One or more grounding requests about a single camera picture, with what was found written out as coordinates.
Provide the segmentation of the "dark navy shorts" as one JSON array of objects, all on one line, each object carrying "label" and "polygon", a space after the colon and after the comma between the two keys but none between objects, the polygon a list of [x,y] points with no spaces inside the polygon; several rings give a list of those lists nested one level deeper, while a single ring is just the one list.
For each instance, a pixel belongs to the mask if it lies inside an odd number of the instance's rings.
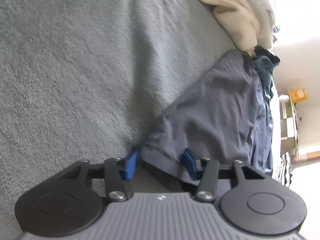
[{"label": "dark navy shorts", "polygon": [[191,184],[182,166],[188,148],[222,164],[235,160],[271,175],[273,120],[253,59],[230,50],[166,106],[142,102],[148,124],[142,167],[169,191]]}]

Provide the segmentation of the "black white patterned cloth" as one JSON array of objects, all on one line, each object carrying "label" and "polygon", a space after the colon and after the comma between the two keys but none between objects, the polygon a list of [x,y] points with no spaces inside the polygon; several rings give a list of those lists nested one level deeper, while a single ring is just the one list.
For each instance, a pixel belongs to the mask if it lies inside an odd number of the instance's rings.
[{"label": "black white patterned cloth", "polygon": [[286,152],[281,157],[281,162],[278,171],[278,181],[286,186],[290,187],[292,182],[293,166],[291,164],[291,157],[289,152]]}]

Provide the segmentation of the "white shelf unit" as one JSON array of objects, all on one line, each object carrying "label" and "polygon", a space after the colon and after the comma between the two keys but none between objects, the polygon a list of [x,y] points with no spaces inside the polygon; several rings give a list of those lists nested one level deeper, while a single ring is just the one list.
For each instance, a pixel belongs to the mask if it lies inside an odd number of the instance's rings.
[{"label": "white shelf unit", "polygon": [[281,126],[281,153],[288,153],[296,157],[299,152],[298,143],[298,114],[295,104],[289,95],[279,96],[280,126]]}]

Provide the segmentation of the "yellow box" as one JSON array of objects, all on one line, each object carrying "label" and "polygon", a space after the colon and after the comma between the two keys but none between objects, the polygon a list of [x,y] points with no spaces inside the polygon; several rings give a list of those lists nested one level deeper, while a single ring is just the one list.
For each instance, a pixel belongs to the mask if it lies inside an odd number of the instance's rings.
[{"label": "yellow box", "polygon": [[306,89],[304,89],[304,88],[290,90],[289,96],[290,96],[290,99],[293,103],[298,103],[298,102],[301,102],[301,101],[308,99]]}]

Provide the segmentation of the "dark teal garment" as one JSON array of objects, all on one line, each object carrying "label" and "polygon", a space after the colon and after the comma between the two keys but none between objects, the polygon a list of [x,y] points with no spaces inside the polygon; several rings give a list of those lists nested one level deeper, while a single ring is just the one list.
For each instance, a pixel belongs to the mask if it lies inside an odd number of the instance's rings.
[{"label": "dark teal garment", "polygon": [[261,46],[254,49],[253,63],[264,91],[264,98],[269,102],[273,98],[273,71],[280,64],[280,58]]}]

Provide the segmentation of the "cream fleece blanket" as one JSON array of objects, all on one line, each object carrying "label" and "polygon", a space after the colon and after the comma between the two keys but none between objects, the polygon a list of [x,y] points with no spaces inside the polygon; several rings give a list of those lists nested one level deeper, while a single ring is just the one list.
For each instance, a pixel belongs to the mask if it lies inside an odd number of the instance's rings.
[{"label": "cream fleece blanket", "polygon": [[199,0],[213,6],[213,15],[236,48],[252,52],[273,47],[276,20],[269,0]]}]

